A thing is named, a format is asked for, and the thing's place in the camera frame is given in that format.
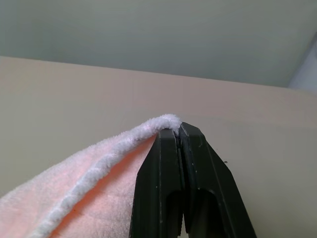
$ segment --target pink towel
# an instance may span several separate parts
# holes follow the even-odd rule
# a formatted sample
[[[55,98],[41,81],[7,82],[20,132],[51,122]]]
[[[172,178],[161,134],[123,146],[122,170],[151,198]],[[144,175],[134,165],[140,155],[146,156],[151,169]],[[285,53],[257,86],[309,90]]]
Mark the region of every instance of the pink towel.
[[[0,199],[0,237],[127,238],[137,172],[155,135],[180,124],[150,119],[20,185]]]

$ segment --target towel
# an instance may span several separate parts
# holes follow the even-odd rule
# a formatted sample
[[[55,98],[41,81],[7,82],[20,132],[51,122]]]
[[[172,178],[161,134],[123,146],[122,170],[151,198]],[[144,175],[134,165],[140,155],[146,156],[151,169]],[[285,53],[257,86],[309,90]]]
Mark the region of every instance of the towel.
[[[127,238],[137,172],[155,135],[180,125],[175,115],[150,119],[20,185],[0,199],[0,237]]]

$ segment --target clip jaw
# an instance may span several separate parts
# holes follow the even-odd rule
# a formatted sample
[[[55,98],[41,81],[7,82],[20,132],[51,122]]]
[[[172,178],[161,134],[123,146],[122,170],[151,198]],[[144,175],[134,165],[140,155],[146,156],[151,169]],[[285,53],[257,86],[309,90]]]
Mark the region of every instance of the clip jaw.
[[[182,215],[190,238],[256,238],[228,167],[201,131],[162,130],[141,166],[130,238],[177,238]]]

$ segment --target gray wall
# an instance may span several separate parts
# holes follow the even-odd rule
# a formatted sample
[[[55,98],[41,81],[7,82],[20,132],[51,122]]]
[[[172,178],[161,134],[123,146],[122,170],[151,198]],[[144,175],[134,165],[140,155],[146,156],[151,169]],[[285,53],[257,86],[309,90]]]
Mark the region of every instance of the gray wall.
[[[287,86],[316,0],[1,0],[0,55]]]
[[[317,33],[289,87],[317,94]]]

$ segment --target table surface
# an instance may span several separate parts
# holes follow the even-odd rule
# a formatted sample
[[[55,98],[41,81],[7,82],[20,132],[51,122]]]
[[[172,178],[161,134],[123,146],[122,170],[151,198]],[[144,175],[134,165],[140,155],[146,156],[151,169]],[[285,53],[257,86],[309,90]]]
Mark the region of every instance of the table surface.
[[[259,238],[317,237],[317,97],[286,88],[0,57],[0,196],[174,113],[228,161]]]

